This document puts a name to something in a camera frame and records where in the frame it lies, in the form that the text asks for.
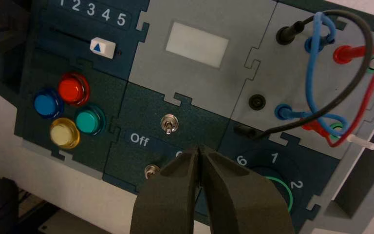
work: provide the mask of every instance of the number 5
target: number 5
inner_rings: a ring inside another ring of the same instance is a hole
[[[117,20],[117,23],[118,25],[120,26],[123,26],[125,24],[125,18],[127,15],[124,14],[124,13],[121,13],[119,16],[118,16],[118,20]]]

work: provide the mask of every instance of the printed numbers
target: printed numbers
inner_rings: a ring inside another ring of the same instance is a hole
[[[273,156],[272,163],[275,163],[276,159],[277,159],[277,156],[279,156],[279,153],[272,154],[272,156]]]
[[[90,3],[88,4],[88,6],[90,7],[90,9],[87,11],[87,14],[90,15],[90,16],[93,16],[95,14],[95,5],[94,3]]]
[[[105,21],[108,21],[110,19],[110,10],[107,9],[104,13],[102,13],[102,17],[105,18]]]
[[[127,16],[127,15],[124,14],[124,13],[121,13],[118,16],[118,20],[117,20],[118,25],[123,26],[125,24],[125,18],[124,18],[125,16]]]
[[[96,0],[49,0],[49,2],[115,27],[128,29],[131,24],[130,13],[96,2]]]
[[[290,188],[294,188],[294,187],[296,187],[296,188],[298,188],[298,189],[301,189],[301,188],[303,188],[303,182],[302,181],[298,181],[297,183],[295,183],[295,182],[290,182]]]
[[[243,157],[243,156],[238,156],[237,157],[237,162],[242,165],[242,166],[245,166],[247,164],[247,160]]]
[[[77,7],[81,4],[81,0],[74,0],[74,2],[76,2],[76,4],[72,7],[72,9],[74,11],[79,11]]]

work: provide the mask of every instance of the green ring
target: green ring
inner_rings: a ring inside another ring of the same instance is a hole
[[[337,123],[333,123],[332,125],[330,125],[330,127],[331,127],[332,129],[335,129],[335,128],[343,128],[343,124],[337,122]],[[330,138],[331,138],[332,140],[339,140],[339,137],[337,137],[337,136],[335,136],[335,135],[330,135]]]
[[[279,184],[283,185],[283,187],[285,187],[285,189],[289,193],[289,207],[287,208],[287,210],[290,212],[292,210],[292,207],[293,207],[293,194],[292,194],[292,191],[290,190],[289,186],[287,186],[287,184],[285,184],[280,179],[277,179],[276,177],[271,177],[271,176],[265,176],[265,177],[266,177],[266,179],[276,181]]]
[[[367,72],[370,73],[370,74],[373,74],[374,70],[371,69],[371,68],[368,68]]]

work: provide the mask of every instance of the number 2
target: number 2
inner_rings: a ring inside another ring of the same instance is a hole
[[[272,163],[275,163],[276,159],[277,159],[277,156],[279,156],[279,153],[272,154],[272,156],[273,156]]]
[[[117,20],[117,23],[118,25],[120,26],[123,26],[125,24],[125,18],[127,15],[124,14],[124,13],[121,13],[119,16],[118,16],[118,20]]]
[[[90,7],[90,9],[87,11],[87,14],[90,15],[90,16],[93,16],[95,14],[95,5],[94,3],[90,3],[88,4],[88,6]]]
[[[298,183],[295,183],[295,182],[290,182],[290,188],[292,188],[293,189],[293,187],[296,187],[296,188],[298,188],[298,189],[301,189],[301,188],[303,188],[303,182],[302,181],[298,181]]]
[[[77,7],[81,4],[81,0],[74,0],[74,2],[76,2],[76,4],[72,7],[72,9],[74,11],[79,11]]]

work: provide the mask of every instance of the black wire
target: black wire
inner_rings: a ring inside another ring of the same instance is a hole
[[[31,194],[23,189],[21,189],[19,192],[18,192],[18,196],[25,192],[25,194],[21,197],[21,199],[18,200],[18,204],[22,203],[24,200],[26,200]],[[12,202],[12,200],[15,200],[15,199],[18,199],[18,196],[17,197],[13,197],[11,199],[9,199],[8,201],[6,201],[4,204],[2,204],[2,206],[0,207],[0,212],[2,211],[3,208],[5,208],[8,204],[10,204]]]
[[[348,84],[348,86],[346,86],[346,88],[334,100],[332,100],[325,107],[323,107],[322,109],[320,109],[319,111],[317,111],[316,113],[312,114],[309,117],[306,117],[304,119],[301,119],[293,123],[285,124],[283,126],[267,129],[265,132],[259,135],[257,135],[254,130],[250,130],[249,127],[246,127],[244,125],[238,125],[238,126],[235,126],[235,129],[234,129],[236,133],[245,135],[248,138],[256,140],[256,139],[261,139],[263,137],[266,137],[273,133],[283,132],[286,130],[300,127],[306,123],[309,123],[311,121],[314,121],[324,116],[325,114],[330,112],[332,109],[337,107],[344,99],[346,99],[349,96],[349,94],[361,82],[362,78],[364,77],[366,73],[366,70],[369,67],[369,63],[371,62],[372,54],[374,50],[374,40],[372,38],[371,28],[369,27],[367,22],[365,22],[361,17],[351,12],[342,11],[342,10],[328,10],[328,11],[324,11],[323,13],[327,16],[340,16],[340,17],[347,18],[348,20],[351,20],[353,23],[355,23],[359,27],[359,29],[361,30],[363,34],[363,37],[365,39],[365,56],[362,60],[360,68],[358,69],[352,81]],[[303,23],[308,24],[312,21],[313,21],[313,16],[305,19]]]

